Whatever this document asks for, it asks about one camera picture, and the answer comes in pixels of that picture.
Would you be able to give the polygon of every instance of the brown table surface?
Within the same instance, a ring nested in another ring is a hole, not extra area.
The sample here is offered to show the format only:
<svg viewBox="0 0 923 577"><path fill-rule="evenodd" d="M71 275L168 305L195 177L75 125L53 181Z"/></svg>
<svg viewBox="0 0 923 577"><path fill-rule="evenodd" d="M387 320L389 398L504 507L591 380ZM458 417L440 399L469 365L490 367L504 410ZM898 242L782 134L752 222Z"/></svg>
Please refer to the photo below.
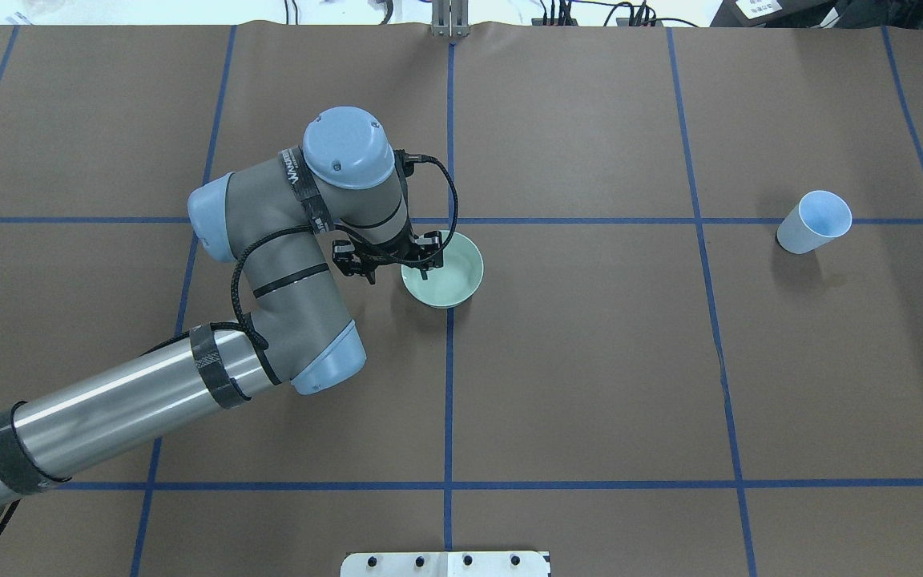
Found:
<svg viewBox="0 0 923 577"><path fill-rule="evenodd" d="M231 316L187 194L370 110L444 158L455 310L340 278L369 363L23 501L0 576L923 575L923 32L0 28L0 410ZM774 241L805 192L842 240ZM445 187L411 184L418 229Z"/></svg>

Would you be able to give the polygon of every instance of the black tape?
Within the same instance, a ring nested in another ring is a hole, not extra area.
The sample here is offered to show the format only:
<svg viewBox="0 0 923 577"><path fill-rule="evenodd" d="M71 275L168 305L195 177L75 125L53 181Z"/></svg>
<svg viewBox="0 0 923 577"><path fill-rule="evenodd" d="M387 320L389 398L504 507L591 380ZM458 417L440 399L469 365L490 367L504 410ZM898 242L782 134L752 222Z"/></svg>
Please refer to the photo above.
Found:
<svg viewBox="0 0 923 577"><path fill-rule="evenodd" d="M320 272L325 272L329 269L330 267L326 263L308 267L305 270L300 270L296 273L288 274L285 277L277 278L273 282L268 282L268 284L263 284L259 288L254 289L252 295L254 295L256 299L260 298L263 295L268 295L268 293L271 293L272 291L276 291L276 289L282 289L286 285L294 284L294 282L304 280L305 278L311 277L314 274L319 274Z"/></svg>
<svg viewBox="0 0 923 577"><path fill-rule="evenodd" d="M283 161L284 175L290 183L290 190L293 190L294 198L297 198L304 208L304 215L312 225L312 232L319 234L332 231L333 218L322 195L319 194L319 187L316 186L311 169L304 163L304 154L301 154L300 147L289 147L280 151L280 160Z"/></svg>
<svg viewBox="0 0 923 577"><path fill-rule="evenodd" d="M70 479L45 474L23 449L14 424L16 409L23 403L20 401L0 413L0 481L18 495L37 495Z"/></svg>
<svg viewBox="0 0 923 577"><path fill-rule="evenodd" d="M241 392L237 381L227 373L220 358L220 347L216 346L216 334L209 325L198 325L188 335L191 339L191 356L195 359L195 368L202 377L205 387L212 395L213 401L224 409L234 409L251 401L251 397Z"/></svg>

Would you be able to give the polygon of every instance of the light blue joint cap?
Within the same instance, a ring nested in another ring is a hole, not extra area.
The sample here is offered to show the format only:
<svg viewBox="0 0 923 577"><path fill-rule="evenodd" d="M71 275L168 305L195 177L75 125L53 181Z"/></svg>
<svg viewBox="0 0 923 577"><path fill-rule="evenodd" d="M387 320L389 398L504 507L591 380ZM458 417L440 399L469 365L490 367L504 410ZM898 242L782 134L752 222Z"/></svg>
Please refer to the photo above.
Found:
<svg viewBox="0 0 923 577"><path fill-rule="evenodd" d="M230 238L227 237L227 182L230 182L230 175L233 172L227 172L223 178L195 190L187 198L187 215L191 217L195 234L209 256L220 263L234 261Z"/></svg>
<svg viewBox="0 0 923 577"><path fill-rule="evenodd" d="M333 339L326 350L301 370L300 375L290 380L300 394L312 394L333 387L362 370L365 365L365 349L358 336L355 321L348 323L344 331Z"/></svg>
<svg viewBox="0 0 923 577"><path fill-rule="evenodd" d="M304 129L304 161L333 186L363 190L394 172L394 151L384 125L360 108L338 106Z"/></svg>

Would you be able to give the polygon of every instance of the silver metal arm tube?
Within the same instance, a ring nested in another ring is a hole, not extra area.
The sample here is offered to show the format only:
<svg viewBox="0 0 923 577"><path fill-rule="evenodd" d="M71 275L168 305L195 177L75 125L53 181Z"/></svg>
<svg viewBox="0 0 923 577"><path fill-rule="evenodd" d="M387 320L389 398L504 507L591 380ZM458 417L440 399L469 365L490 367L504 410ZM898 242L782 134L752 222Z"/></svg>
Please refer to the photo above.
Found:
<svg viewBox="0 0 923 577"><path fill-rule="evenodd" d="M404 176L381 125L358 109L321 118L305 132L304 153L331 216L374 244L410 235ZM234 260L260 238L308 223L292 180L272 159L191 194L191 223L206 251ZM187 339L0 413L0 514L11 501L272 385L289 380L311 394L361 369L355 322L315 236L261 245L244 272L259 303L247 321L268 347L245 332L197 326Z"/></svg>
<svg viewBox="0 0 923 577"><path fill-rule="evenodd" d="M195 330L194 339L0 413L0 514L11 501L223 409L224 384L239 397L272 388L244 333ZM219 369L217 361L228 383L208 382L215 372L206 368Z"/></svg>

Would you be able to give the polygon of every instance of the white mounting plate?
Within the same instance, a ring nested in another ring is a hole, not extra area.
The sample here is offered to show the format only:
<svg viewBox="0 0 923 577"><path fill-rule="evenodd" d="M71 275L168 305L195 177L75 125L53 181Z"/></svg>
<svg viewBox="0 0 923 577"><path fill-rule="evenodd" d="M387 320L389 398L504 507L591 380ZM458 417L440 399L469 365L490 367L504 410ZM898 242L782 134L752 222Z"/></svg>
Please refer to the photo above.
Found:
<svg viewBox="0 0 923 577"><path fill-rule="evenodd" d="M519 559L513 565L512 558ZM421 567L415 559L422 558ZM471 558L466 565L466 558ZM370 566L370 559L375 565ZM550 554L541 551L403 552L351 554L341 577L550 577Z"/></svg>

